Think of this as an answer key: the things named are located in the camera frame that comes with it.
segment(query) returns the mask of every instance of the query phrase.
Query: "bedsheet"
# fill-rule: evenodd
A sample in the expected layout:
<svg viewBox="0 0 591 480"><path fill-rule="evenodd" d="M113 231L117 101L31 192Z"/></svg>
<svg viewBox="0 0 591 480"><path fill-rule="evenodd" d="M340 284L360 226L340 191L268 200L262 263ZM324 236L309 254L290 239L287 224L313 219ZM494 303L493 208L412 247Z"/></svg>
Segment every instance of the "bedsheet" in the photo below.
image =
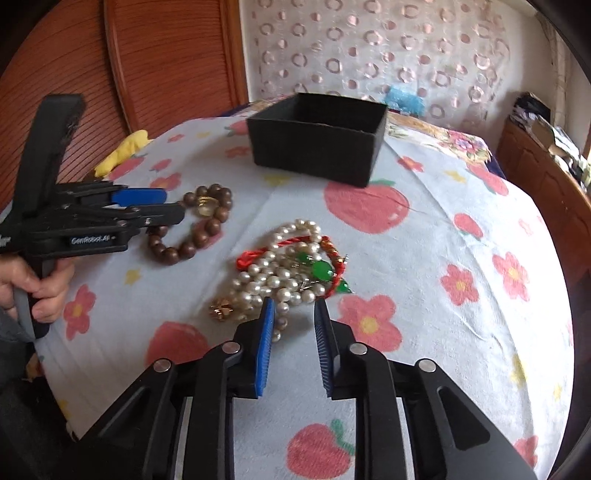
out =
<svg viewBox="0 0 591 480"><path fill-rule="evenodd" d="M206 310L233 260L308 218L349 255L354 293L328 299L332 318L390 359L433 358L546 478L569 412L573 341L552 240L520 189L395 137L367 189L257 167L236 118L183 123L109 178L165 188L170 201L220 183L235 206L216 241L172 267L151 257L145 235L80 260L63 318L37 342L79 436L155 358L188 361L231 338L235 325ZM177 244L199 220L187 212L165 240ZM264 396L237 401L234 415L236 478L353 478L354 404L326 398L311 305L290 311Z"/></svg>

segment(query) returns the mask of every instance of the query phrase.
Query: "wooden wardrobe door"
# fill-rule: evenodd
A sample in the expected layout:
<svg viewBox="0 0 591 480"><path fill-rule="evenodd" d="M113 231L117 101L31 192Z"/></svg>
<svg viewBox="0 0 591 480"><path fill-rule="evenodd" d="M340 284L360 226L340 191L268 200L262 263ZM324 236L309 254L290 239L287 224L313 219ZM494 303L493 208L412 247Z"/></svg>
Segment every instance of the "wooden wardrobe door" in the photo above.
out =
<svg viewBox="0 0 591 480"><path fill-rule="evenodd" d="M105 0L105 26L131 130L155 138L246 103L238 0Z"/></svg>
<svg viewBox="0 0 591 480"><path fill-rule="evenodd" d="M60 181L82 179L127 135L103 35L102 0L61 0L0 77L0 210L12 199L22 148L48 93L82 93L86 112Z"/></svg>

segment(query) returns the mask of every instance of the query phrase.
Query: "human hand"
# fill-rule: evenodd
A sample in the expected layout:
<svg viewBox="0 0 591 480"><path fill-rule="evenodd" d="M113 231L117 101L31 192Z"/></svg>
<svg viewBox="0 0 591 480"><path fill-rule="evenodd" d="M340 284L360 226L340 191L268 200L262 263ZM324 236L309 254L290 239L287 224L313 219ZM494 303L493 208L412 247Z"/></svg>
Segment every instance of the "human hand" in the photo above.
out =
<svg viewBox="0 0 591 480"><path fill-rule="evenodd" d="M18 287L39 299L32 316L42 323L55 322L61 315L70 280L74 276L74 259L60 258L48 277L39 280L33 269L17 255L0 255L0 307L12 318L18 317L13 287Z"/></svg>

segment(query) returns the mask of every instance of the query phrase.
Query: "black box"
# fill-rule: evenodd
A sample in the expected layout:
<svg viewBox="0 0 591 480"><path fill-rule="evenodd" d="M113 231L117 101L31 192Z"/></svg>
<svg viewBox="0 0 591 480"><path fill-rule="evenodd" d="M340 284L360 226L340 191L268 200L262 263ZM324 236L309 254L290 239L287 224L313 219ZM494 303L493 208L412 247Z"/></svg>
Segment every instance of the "black box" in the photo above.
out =
<svg viewBox="0 0 591 480"><path fill-rule="evenodd" d="M366 187L387 113L383 103L298 93L246 120L255 164Z"/></svg>

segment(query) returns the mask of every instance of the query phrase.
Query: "yellow cloth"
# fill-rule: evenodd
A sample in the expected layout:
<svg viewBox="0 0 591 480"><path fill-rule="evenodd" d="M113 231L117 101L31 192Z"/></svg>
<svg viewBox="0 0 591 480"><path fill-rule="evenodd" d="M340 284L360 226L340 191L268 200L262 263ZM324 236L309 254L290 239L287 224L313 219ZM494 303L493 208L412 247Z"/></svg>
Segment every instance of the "yellow cloth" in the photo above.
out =
<svg viewBox="0 0 591 480"><path fill-rule="evenodd" d="M119 146L95 167L95 177L102 178L117 166L121 165L131 155L148 145L151 140L146 130L138 130L123 140Z"/></svg>

